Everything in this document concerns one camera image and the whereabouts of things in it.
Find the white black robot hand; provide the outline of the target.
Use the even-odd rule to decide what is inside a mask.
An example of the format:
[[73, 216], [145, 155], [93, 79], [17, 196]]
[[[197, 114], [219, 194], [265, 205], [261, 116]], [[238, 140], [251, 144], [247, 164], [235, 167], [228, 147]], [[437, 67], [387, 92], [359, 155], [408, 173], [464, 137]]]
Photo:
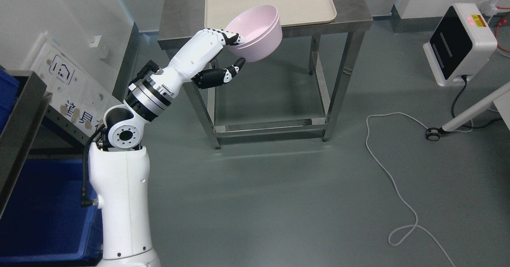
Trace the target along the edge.
[[153, 80], [173, 93], [178, 93], [184, 83], [192, 81], [201, 89], [227, 84], [244, 65], [244, 58], [225, 69], [202, 70], [226, 45], [234, 46], [244, 42], [238, 33], [223, 29], [202, 29], [176, 53], [161, 75], [153, 76]]

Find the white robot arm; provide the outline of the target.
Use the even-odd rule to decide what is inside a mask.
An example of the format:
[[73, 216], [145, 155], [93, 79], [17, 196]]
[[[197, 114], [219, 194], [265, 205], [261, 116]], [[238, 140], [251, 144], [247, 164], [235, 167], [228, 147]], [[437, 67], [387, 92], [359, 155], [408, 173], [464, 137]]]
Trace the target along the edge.
[[99, 267], [159, 267], [148, 216], [150, 160], [142, 145], [144, 128], [160, 116], [184, 83], [203, 68], [171, 61], [147, 79], [129, 85], [120, 105], [107, 109], [104, 139], [92, 140], [84, 157], [102, 213], [102, 259]]

